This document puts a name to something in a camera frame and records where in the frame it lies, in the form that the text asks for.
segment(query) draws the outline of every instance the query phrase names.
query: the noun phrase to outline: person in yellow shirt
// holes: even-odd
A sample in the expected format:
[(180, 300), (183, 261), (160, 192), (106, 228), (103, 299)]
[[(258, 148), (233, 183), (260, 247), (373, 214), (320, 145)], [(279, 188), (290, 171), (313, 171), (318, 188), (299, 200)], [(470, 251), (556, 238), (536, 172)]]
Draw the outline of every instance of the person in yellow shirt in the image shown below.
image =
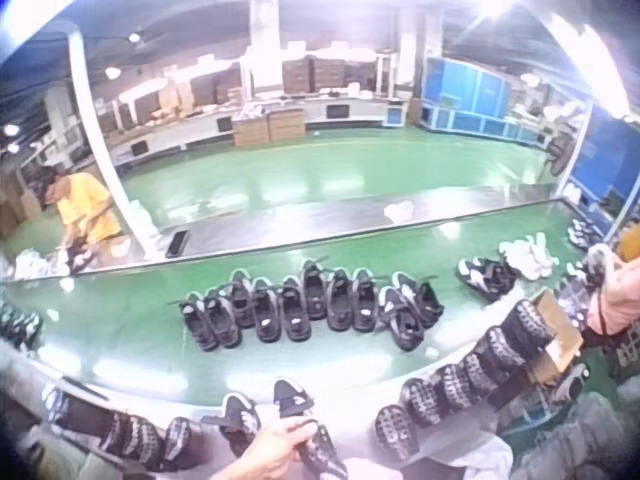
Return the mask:
[(622, 233), (617, 253), (624, 262), (640, 258), (640, 225), (634, 225)]
[(94, 245), (122, 234), (109, 190), (89, 173), (57, 174), (46, 198), (56, 204), (66, 227), (62, 248)]

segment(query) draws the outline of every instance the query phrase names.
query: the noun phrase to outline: pink shirt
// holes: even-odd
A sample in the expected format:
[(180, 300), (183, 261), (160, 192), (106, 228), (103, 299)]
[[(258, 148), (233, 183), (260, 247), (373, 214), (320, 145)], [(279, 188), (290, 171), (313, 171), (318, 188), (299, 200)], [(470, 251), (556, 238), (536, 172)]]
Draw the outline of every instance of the pink shirt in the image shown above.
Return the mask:
[[(624, 299), (611, 302), (607, 298), (607, 287), (601, 295), (602, 314), (608, 335), (615, 335), (640, 319), (640, 259), (626, 264), (614, 272), (616, 280), (622, 286)], [(603, 334), (598, 315), (598, 297), (591, 297), (587, 324), (600, 335)]]

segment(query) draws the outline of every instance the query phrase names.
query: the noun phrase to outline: hand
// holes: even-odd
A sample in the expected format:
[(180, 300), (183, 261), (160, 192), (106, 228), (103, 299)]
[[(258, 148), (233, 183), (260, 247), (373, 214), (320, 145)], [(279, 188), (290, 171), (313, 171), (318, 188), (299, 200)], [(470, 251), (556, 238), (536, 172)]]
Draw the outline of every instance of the hand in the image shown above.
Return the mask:
[(262, 429), (247, 451), (215, 480), (261, 480), (284, 478), (296, 459), (295, 448), (318, 430), (308, 417), (290, 417)]

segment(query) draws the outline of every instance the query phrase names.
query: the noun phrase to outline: yellow shirt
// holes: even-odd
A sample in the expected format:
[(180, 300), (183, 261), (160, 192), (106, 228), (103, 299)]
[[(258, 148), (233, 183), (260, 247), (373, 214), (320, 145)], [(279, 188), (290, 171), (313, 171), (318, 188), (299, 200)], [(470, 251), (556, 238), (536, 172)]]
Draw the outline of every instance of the yellow shirt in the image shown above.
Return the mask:
[(631, 227), (621, 235), (618, 256), (624, 262), (640, 258), (640, 225)]
[[(74, 173), (69, 175), (71, 190), (69, 196), (57, 204), (62, 223), (75, 224), (81, 231), (87, 223), (87, 217), (94, 213), (100, 203), (111, 196), (109, 190), (89, 173)], [(108, 210), (97, 220), (88, 232), (87, 242), (96, 243), (100, 240), (120, 233), (120, 224), (112, 210)]]

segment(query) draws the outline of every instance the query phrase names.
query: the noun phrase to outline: green floor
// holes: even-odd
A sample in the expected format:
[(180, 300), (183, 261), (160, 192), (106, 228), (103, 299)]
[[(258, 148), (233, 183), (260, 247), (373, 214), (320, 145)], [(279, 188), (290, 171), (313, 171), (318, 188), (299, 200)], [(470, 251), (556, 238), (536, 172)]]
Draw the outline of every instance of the green floor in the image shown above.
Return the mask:
[[(100, 360), (117, 360), (129, 367), (129, 372), (139, 367), (184, 378), (188, 383), (177, 393), (139, 392), (143, 395), (215, 405), (229, 389), (242, 389), (257, 400), (268, 400), (268, 385), (278, 375), (302, 378), (312, 391), (372, 384), (433, 361), (425, 356), (427, 347), (437, 349), (442, 358), (472, 341), (486, 329), (480, 310), (483, 302), (455, 277), (458, 260), (494, 256), (498, 242), (538, 231), (547, 234), (553, 255), (563, 262), (576, 260), (579, 252), (565, 239), (570, 218), (562, 205), (538, 205), (461, 221), (457, 238), (450, 238), (450, 229), (446, 230), (449, 237), (445, 236), (437, 226), (407, 228), (297, 249), (82, 276), (68, 293), (57, 280), (13, 284), (6, 293), (22, 308), (48, 318), (45, 343), (79, 356), (79, 377), (84, 381), (107, 385), (94, 376), (93, 366)], [(325, 255), (330, 257), (325, 262), (329, 267), (353, 270), (364, 266), (376, 274), (404, 270), (414, 276), (437, 275), (433, 285), (446, 305), (441, 322), (412, 353), (401, 352), (386, 332), (334, 333), (321, 321), (313, 323), (312, 338), (305, 343), (283, 339), (265, 345), (255, 332), (247, 331), (239, 348), (205, 354), (185, 331), (177, 307), (167, 305), (189, 291), (225, 282), (237, 267), (278, 282), (297, 272), (304, 258)], [(561, 269), (556, 271), (549, 282), (557, 280)], [(539, 287), (529, 284), (527, 290), (533, 293)], [(152, 373), (147, 377), (155, 378)]]
[[(399, 130), (323, 130), (261, 148), (213, 146), (154, 160), (125, 174), (159, 228), (240, 210), (440, 187), (551, 182), (544, 153), (512, 143)], [(10, 254), (50, 252), (62, 237), (55, 210), (23, 224)]]

